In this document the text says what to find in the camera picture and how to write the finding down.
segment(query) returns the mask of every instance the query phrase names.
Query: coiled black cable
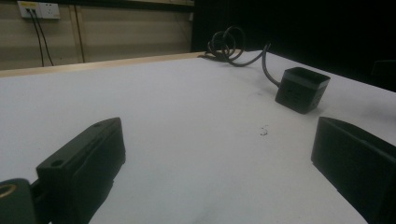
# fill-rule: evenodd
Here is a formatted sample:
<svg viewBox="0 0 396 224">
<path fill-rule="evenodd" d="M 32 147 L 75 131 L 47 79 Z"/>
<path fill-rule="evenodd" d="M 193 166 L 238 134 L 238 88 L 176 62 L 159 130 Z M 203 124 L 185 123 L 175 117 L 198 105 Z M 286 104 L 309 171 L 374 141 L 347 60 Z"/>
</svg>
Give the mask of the coiled black cable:
<svg viewBox="0 0 396 224">
<path fill-rule="evenodd" d="M 230 34 L 231 31 L 239 31 L 239 33 L 242 36 L 242 44 L 240 47 L 240 51 L 235 55 L 236 52 L 236 41 L 233 35 Z M 264 74 L 268 77 L 268 79 L 274 83 L 277 87 L 279 87 L 280 83 L 276 81 L 271 75 L 269 74 L 266 66 L 266 54 L 267 50 L 270 48 L 271 43 L 267 43 L 262 52 L 257 55 L 254 59 L 247 63 L 236 63 L 235 60 L 238 59 L 245 51 L 246 49 L 246 35 L 245 32 L 237 27 L 237 26 L 231 26 L 229 27 L 226 31 L 220 31 L 217 32 L 213 35 L 212 39 L 207 43 L 207 52 L 205 52 L 204 55 L 200 55 L 198 57 L 200 58 L 205 58 L 208 60 L 216 61 L 216 62 L 223 62 L 223 63 L 229 63 L 235 67 L 244 67 L 248 66 L 260 58 L 262 58 L 262 71 Z"/>
</svg>

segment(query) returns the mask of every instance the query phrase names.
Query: table surface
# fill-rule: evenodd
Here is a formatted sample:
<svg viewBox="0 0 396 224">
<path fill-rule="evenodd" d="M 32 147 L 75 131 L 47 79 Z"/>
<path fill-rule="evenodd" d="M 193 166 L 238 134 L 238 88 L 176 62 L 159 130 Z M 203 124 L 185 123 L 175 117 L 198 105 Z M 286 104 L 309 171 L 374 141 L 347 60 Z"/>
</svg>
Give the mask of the table surface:
<svg viewBox="0 0 396 224">
<path fill-rule="evenodd" d="M 33 182 L 51 153 L 120 117 L 126 163 L 91 223 L 366 223 L 310 160 L 318 117 L 396 145 L 394 92 L 269 53 L 278 80 L 294 66 L 332 78 L 301 115 L 275 102 L 260 62 L 113 65 L 0 73 L 0 180 Z"/>
</svg>

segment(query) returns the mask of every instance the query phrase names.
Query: black wire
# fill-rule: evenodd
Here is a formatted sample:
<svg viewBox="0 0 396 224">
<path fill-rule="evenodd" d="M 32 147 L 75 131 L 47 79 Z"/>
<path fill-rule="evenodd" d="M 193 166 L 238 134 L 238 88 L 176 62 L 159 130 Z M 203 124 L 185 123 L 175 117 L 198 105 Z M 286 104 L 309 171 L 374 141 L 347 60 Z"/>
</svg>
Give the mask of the black wire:
<svg viewBox="0 0 396 224">
<path fill-rule="evenodd" d="M 37 14 L 35 14 L 35 19 L 37 20 L 38 28 L 40 28 L 40 32 L 43 35 L 44 44 L 46 45 L 46 51 L 47 51 L 47 55 L 49 56 L 50 64 L 53 66 L 53 62 L 50 57 L 49 47 L 47 45 L 47 39 L 46 39 L 46 36 L 44 35 L 43 29 L 41 28 L 40 21 L 38 20 Z"/>
<path fill-rule="evenodd" d="M 33 18 L 32 12 L 30 11 L 29 8 L 26 9 L 26 10 L 27 10 L 27 12 L 30 14 L 30 18 L 32 18 L 33 25 L 35 26 L 35 19 Z M 41 66 L 44 67 L 43 49 L 42 49 L 42 47 L 41 47 L 41 39 L 40 39 L 40 35 L 38 34 L 38 30 L 37 30 L 37 27 L 36 27 L 36 26 L 35 26 L 35 33 L 37 34 L 38 45 L 39 45 L 39 47 L 40 47 Z"/>
<path fill-rule="evenodd" d="M 236 30 L 239 31 L 239 33 L 242 36 L 242 45 L 240 46 L 240 51 L 235 55 L 236 52 L 236 41 L 235 38 L 230 34 L 231 31 Z M 216 62 L 222 62 L 222 63 L 229 63 L 235 67 L 244 67 L 248 66 L 260 58 L 262 58 L 262 70 L 264 74 L 268 77 L 268 79 L 274 83 L 277 87 L 280 86 L 280 83 L 276 81 L 271 75 L 269 74 L 267 70 L 267 65 L 266 65 L 266 54 L 267 50 L 270 48 L 271 43 L 267 43 L 262 52 L 257 55 L 254 59 L 251 61 L 248 61 L 246 63 L 235 63 L 234 61 L 238 59 L 245 51 L 246 49 L 246 35 L 245 32 L 237 27 L 237 26 L 231 26 L 229 27 L 226 31 L 220 31 L 217 32 L 213 35 L 212 39 L 207 43 L 207 52 L 205 52 L 204 55 L 200 55 L 198 57 L 200 58 L 205 58 L 208 60 L 216 61 Z"/>
</svg>

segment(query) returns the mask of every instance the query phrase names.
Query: power socket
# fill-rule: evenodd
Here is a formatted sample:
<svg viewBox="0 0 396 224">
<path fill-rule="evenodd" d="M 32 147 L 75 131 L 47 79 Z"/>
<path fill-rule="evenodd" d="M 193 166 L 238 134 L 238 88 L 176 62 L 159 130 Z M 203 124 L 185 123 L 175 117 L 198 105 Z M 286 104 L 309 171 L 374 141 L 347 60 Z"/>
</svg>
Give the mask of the power socket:
<svg viewBox="0 0 396 224">
<path fill-rule="evenodd" d="M 54 3 L 39 3 L 40 11 L 43 19 L 60 19 L 58 4 Z"/>
<path fill-rule="evenodd" d="M 58 4 L 53 3 L 37 3 L 18 1 L 21 16 L 26 19 L 31 19 L 30 13 L 27 9 L 34 10 L 35 14 L 40 19 L 60 19 Z"/>
<path fill-rule="evenodd" d="M 37 2 L 25 2 L 18 1 L 18 6 L 20 8 L 21 16 L 26 19 L 31 19 L 31 14 L 27 11 L 27 9 L 34 10 L 35 14 L 38 18 L 42 18 L 40 5 Z"/>
</svg>

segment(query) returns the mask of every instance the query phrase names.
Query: wall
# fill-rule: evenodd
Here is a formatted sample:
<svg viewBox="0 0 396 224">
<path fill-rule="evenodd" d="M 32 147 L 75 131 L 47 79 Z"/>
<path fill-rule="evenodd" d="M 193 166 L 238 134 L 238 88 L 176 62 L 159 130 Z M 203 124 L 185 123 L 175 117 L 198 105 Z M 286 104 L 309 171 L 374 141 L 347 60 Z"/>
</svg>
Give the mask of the wall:
<svg viewBox="0 0 396 224">
<path fill-rule="evenodd" d="M 59 7 L 60 20 L 40 20 L 55 65 L 190 51 L 189 13 Z M 16 2 L 0 1 L 0 29 L 0 70 L 41 66 L 35 27 Z M 49 66 L 44 46 L 43 53 Z"/>
<path fill-rule="evenodd" d="M 61 20 L 41 21 L 49 53 L 55 64 L 78 63 L 69 6 L 59 9 Z M 21 17 L 16 2 L 0 2 L 0 30 L 0 70 L 41 66 L 35 27 L 31 20 Z"/>
</svg>

